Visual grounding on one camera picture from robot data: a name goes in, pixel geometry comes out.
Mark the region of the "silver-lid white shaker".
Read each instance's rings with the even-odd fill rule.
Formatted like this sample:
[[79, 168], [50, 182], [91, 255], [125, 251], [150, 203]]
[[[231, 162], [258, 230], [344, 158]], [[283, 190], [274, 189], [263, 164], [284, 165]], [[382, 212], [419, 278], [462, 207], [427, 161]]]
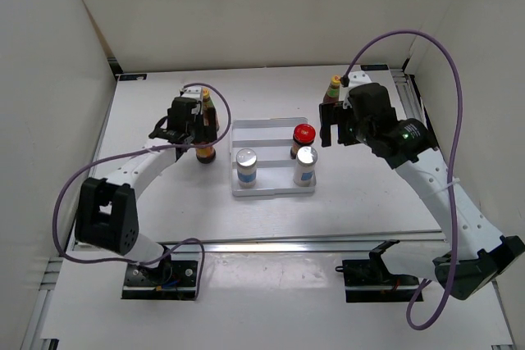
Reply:
[[314, 147], [301, 147], [296, 154], [293, 181], [299, 187], [307, 187], [313, 183], [317, 151]]
[[252, 188], [256, 183], [258, 158], [251, 148], [240, 149], [235, 156], [236, 172], [242, 188]]

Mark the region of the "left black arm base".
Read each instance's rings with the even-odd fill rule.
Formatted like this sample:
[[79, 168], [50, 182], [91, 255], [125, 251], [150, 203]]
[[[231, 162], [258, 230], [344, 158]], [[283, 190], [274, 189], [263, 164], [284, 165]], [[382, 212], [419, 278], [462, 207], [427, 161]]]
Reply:
[[197, 260], [165, 260], [157, 268], [126, 267], [121, 298], [124, 300], [194, 301], [199, 278]]

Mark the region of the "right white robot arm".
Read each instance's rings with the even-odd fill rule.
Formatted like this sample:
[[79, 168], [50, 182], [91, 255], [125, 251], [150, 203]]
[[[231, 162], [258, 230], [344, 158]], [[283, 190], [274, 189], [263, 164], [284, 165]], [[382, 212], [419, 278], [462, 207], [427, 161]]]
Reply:
[[450, 294], [458, 300], [504, 272], [524, 253], [517, 236], [503, 235], [484, 217], [458, 179], [449, 177], [436, 139], [414, 118], [398, 119], [386, 87], [361, 84], [345, 100], [319, 106], [323, 147], [331, 146], [331, 127], [338, 142], [362, 143], [386, 161], [421, 199], [445, 235], [443, 247], [414, 247], [388, 240], [369, 253], [368, 274], [378, 284], [397, 275], [411, 275], [445, 286], [452, 275]]

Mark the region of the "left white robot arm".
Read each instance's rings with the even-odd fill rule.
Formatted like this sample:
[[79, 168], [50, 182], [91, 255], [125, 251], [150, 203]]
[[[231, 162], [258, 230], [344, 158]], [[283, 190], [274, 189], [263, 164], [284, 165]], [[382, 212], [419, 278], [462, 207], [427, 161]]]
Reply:
[[205, 121], [214, 115], [196, 90], [174, 98], [167, 115], [148, 136], [144, 153], [133, 155], [111, 174], [90, 177], [81, 185], [75, 238], [143, 266], [153, 284], [166, 283], [172, 273], [171, 263], [164, 259], [167, 250], [140, 233], [137, 201], [193, 143], [207, 144], [217, 138], [213, 125]]

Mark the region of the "red-lid sauce jar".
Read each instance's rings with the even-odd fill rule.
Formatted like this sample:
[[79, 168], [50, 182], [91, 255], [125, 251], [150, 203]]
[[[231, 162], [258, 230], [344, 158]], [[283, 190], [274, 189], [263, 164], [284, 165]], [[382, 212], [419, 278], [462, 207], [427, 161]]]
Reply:
[[293, 143], [290, 148], [290, 157], [294, 160], [302, 147], [311, 146], [316, 137], [316, 130], [307, 123], [296, 125], [293, 131]]
[[213, 146], [201, 143], [199, 148], [195, 149], [197, 160], [202, 164], [210, 164], [216, 159], [216, 150]]

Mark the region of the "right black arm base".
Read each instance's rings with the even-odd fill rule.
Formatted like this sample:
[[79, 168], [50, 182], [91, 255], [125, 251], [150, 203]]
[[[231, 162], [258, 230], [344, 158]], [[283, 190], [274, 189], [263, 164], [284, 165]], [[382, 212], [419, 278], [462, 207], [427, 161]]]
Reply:
[[410, 275], [381, 279], [369, 260], [343, 260], [335, 271], [343, 275], [347, 303], [407, 303], [420, 285]]

